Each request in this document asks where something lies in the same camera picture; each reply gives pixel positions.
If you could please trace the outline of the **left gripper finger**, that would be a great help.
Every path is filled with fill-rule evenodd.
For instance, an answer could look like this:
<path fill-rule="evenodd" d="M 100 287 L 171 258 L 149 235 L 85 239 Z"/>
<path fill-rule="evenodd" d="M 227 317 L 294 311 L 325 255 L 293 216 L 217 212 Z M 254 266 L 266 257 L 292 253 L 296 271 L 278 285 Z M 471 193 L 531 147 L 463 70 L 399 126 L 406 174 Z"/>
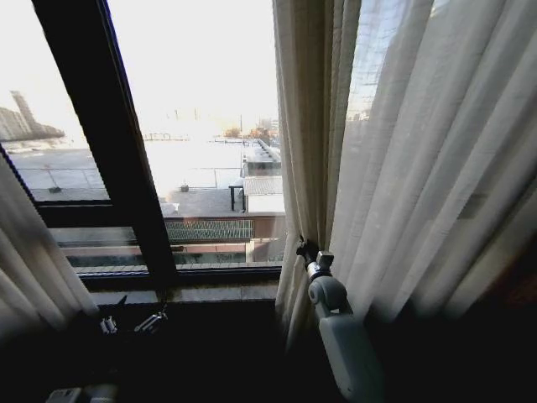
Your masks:
<path fill-rule="evenodd" d="M 126 305 L 128 296 L 123 295 L 118 302 L 110 305 L 100 320 L 100 328 L 105 335 L 114 335 L 118 333 L 117 314 L 122 312 Z"/>
<path fill-rule="evenodd" d="M 135 333 L 156 333 L 169 320 L 167 316 L 167 303 L 164 303 L 155 313 L 141 321 L 133 331 Z"/>

